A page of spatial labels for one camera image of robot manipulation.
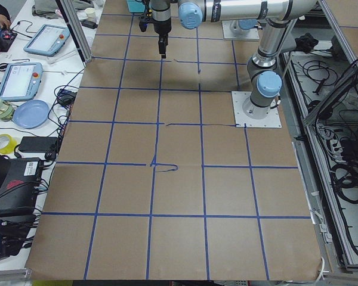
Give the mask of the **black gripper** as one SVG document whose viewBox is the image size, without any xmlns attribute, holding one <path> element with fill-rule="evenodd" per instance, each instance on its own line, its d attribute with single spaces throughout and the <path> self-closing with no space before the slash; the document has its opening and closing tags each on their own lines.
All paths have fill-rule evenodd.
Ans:
<svg viewBox="0 0 358 286">
<path fill-rule="evenodd" d="M 154 30 L 159 35 L 158 50 L 161 58 L 166 58 L 166 47 L 168 46 L 168 35 L 170 33 L 170 20 L 157 21 Z"/>
</svg>

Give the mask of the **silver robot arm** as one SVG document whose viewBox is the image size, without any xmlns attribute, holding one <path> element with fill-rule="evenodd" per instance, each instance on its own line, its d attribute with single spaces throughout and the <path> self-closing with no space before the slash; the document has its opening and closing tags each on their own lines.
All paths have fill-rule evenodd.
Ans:
<svg viewBox="0 0 358 286">
<path fill-rule="evenodd" d="M 263 35 L 256 53 L 248 63 L 248 73 L 253 90 L 249 107 L 263 111 L 278 95 L 268 94 L 259 87 L 262 73 L 272 70 L 280 53 L 290 22 L 308 13 L 314 1 L 177 1 L 178 16 L 186 29 L 195 29 L 203 22 L 216 23 L 223 20 L 265 20 Z"/>
</svg>

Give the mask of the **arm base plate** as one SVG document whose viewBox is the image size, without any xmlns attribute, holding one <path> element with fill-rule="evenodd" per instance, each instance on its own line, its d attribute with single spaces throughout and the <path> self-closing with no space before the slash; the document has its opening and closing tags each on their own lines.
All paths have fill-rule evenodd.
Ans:
<svg viewBox="0 0 358 286">
<path fill-rule="evenodd" d="M 258 22 L 256 19 L 229 20 L 222 22 L 225 40 L 258 42 Z"/>
<path fill-rule="evenodd" d="M 268 107 L 257 107 L 251 102 L 251 92 L 232 91 L 235 125 L 239 128 L 282 127 L 276 100 Z"/>
</svg>

